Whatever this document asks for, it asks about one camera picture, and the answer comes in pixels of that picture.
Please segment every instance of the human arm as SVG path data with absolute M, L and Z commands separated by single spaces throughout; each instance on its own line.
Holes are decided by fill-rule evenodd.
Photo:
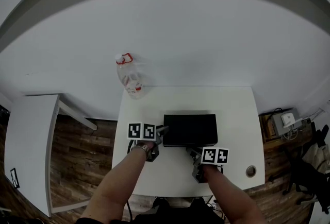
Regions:
M 152 142 L 146 142 L 149 148 Z M 89 201 L 82 218 L 92 218 L 103 224 L 121 220 L 126 202 L 131 196 L 146 160 L 141 148 L 132 151 L 102 180 Z
M 212 165 L 203 166 L 204 176 L 220 208 L 232 224 L 266 223 L 257 204 Z

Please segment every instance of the plastic bottle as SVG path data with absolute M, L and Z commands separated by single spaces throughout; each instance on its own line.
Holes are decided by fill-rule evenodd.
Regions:
M 131 98 L 140 98 L 142 96 L 142 83 L 139 79 L 132 56 L 127 53 L 116 55 L 117 74 L 120 82 L 124 85 Z

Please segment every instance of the white desk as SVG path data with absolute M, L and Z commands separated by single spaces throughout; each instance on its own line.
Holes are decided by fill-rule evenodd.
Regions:
M 77 115 L 59 95 L 17 99 L 12 106 L 5 143 L 5 175 L 16 169 L 18 191 L 47 216 L 54 212 L 50 192 L 53 133 L 59 109 L 96 130 L 97 126 Z
M 265 183 L 265 162 L 256 104 L 248 87 L 150 87 L 141 99 L 124 92 L 114 142 L 112 166 L 126 156 L 129 140 L 127 123 L 132 121 L 163 124 L 164 114 L 215 114 L 218 143 L 229 148 L 224 174 L 241 189 Z M 147 162 L 133 194 L 160 197 L 212 195 L 208 184 L 192 177 L 193 160 L 185 148 L 159 146 L 159 156 Z M 246 169 L 257 169 L 252 178 Z

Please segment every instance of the wooden floor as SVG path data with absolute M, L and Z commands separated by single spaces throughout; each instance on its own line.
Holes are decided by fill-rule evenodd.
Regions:
M 103 176 L 111 170 L 114 136 L 117 122 L 93 120 L 98 130 L 93 131 L 68 116 L 59 115 L 53 139 L 51 156 L 51 196 L 53 206 L 63 206 L 90 198 Z M 310 125 L 295 140 L 285 143 L 289 150 L 307 142 L 311 137 Z M 26 218 L 39 217 L 45 222 L 50 219 L 40 213 L 4 176 L 3 157 L 6 126 L 0 125 L 0 206 L 13 210 L 13 215 Z M 265 148 L 266 180 L 272 174 L 289 169 L 284 153 L 278 147 Z M 268 223 L 307 223 L 310 205 L 299 206 L 296 201 L 303 197 L 293 189 L 282 195 L 288 185 L 289 175 L 273 183 L 247 189 L 246 192 L 257 202 Z M 133 215 L 151 208 L 154 197 L 132 196 L 129 200 Z M 189 206 L 190 198 L 169 199 L 170 205 Z M 56 213 L 53 223 L 74 223 L 84 208 Z M 128 220 L 124 211 L 123 220 Z

